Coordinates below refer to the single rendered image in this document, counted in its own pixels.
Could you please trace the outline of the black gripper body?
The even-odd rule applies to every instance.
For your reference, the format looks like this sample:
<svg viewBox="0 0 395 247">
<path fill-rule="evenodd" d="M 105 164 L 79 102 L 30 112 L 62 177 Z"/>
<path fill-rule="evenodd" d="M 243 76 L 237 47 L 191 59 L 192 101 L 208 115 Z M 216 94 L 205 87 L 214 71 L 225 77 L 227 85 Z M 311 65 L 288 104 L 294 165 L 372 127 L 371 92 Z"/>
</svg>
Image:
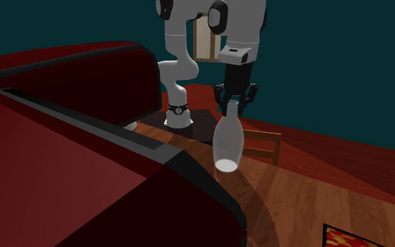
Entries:
<svg viewBox="0 0 395 247">
<path fill-rule="evenodd" d="M 248 99 L 250 92 L 250 76 L 253 63 L 243 65 L 226 64 L 224 80 L 224 100 L 229 100 L 233 95 L 239 95 L 241 98 Z"/>
</svg>

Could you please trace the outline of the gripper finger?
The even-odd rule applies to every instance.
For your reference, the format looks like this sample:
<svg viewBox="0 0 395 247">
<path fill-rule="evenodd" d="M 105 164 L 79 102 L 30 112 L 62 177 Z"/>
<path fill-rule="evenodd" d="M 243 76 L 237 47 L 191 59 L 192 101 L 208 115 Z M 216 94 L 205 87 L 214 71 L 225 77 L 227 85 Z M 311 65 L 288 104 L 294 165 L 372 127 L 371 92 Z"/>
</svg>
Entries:
<svg viewBox="0 0 395 247">
<path fill-rule="evenodd" d="M 247 104 L 254 101 L 258 88 L 259 86 L 257 84 L 249 83 L 249 86 L 241 92 L 239 95 L 238 115 L 242 115 Z"/>
<path fill-rule="evenodd" d="M 230 93 L 225 88 L 224 84 L 214 85 L 213 90 L 214 90 L 215 101 L 216 101 L 217 105 L 220 107 L 220 109 L 222 110 L 222 115 L 226 116 L 227 115 L 227 105 L 230 100 Z"/>
</svg>

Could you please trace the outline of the dark robot stand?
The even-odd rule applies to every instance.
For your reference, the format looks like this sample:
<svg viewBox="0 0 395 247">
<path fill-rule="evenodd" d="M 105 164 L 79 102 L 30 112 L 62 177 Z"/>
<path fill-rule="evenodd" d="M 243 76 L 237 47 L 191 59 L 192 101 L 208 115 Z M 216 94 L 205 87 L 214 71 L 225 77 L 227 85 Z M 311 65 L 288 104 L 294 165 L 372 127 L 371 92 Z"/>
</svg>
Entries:
<svg viewBox="0 0 395 247">
<path fill-rule="evenodd" d="M 197 140 L 199 142 L 212 145 L 213 134 L 217 125 L 217 120 L 208 109 L 191 110 L 191 119 L 194 122 L 186 128 L 170 128 L 164 125 L 166 112 L 155 112 L 140 120 L 142 124 L 160 128 L 183 137 Z"/>
</svg>

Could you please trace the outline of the wooden chair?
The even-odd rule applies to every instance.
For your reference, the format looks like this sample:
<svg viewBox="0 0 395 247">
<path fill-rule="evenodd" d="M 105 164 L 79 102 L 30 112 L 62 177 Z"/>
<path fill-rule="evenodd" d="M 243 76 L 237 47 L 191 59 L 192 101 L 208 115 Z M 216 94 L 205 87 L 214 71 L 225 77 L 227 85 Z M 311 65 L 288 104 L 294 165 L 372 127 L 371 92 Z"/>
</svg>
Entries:
<svg viewBox="0 0 395 247">
<path fill-rule="evenodd" d="M 274 143 L 273 150 L 244 147 L 243 148 L 244 156 L 256 156 L 256 157 L 271 159 L 273 166 L 279 165 L 282 134 L 270 133 L 264 131 L 246 130 L 246 129 L 243 130 L 243 134 L 245 139 L 264 140 Z"/>
</svg>

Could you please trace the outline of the clear glass bottle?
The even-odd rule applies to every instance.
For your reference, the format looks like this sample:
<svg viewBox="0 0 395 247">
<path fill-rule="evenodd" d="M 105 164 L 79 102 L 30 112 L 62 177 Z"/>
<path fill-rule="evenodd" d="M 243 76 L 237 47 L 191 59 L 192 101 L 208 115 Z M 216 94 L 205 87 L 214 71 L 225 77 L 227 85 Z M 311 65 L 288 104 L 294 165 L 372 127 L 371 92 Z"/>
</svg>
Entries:
<svg viewBox="0 0 395 247">
<path fill-rule="evenodd" d="M 241 160 L 244 147 L 244 133 L 238 118 L 239 102 L 230 100 L 213 135 L 213 159 L 215 167 L 224 173 L 234 172 Z"/>
</svg>

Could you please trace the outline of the dark red angular case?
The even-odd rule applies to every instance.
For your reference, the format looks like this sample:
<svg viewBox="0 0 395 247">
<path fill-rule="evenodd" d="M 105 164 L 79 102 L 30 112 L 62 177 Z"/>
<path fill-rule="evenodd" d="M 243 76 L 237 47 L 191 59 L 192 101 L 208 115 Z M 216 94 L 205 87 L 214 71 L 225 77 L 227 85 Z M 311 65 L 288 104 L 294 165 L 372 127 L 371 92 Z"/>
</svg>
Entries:
<svg viewBox="0 0 395 247">
<path fill-rule="evenodd" d="M 241 207 L 195 159 L 128 130 L 161 106 L 137 42 L 0 55 L 0 247 L 246 247 Z"/>
</svg>

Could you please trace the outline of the orange patterned black-edged book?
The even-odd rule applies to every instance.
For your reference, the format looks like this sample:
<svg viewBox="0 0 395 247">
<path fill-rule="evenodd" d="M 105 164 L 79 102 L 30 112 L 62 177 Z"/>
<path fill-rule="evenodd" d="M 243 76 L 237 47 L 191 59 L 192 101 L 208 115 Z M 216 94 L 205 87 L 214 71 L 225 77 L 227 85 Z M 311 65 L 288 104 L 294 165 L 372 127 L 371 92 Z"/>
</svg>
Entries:
<svg viewBox="0 0 395 247">
<path fill-rule="evenodd" d="M 384 247 L 350 232 L 324 224 L 321 247 Z"/>
</svg>

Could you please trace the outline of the wooden framed wall picture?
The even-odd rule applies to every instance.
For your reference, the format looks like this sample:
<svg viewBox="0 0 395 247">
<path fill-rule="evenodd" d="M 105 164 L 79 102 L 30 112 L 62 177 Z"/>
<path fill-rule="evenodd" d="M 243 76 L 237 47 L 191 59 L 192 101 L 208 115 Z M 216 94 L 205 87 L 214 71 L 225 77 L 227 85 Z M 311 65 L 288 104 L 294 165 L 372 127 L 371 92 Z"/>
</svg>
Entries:
<svg viewBox="0 0 395 247">
<path fill-rule="evenodd" d="M 208 15 L 193 21 L 193 59 L 197 62 L 219 62 L 221 36 L 212 33 Z"/>
</svg>

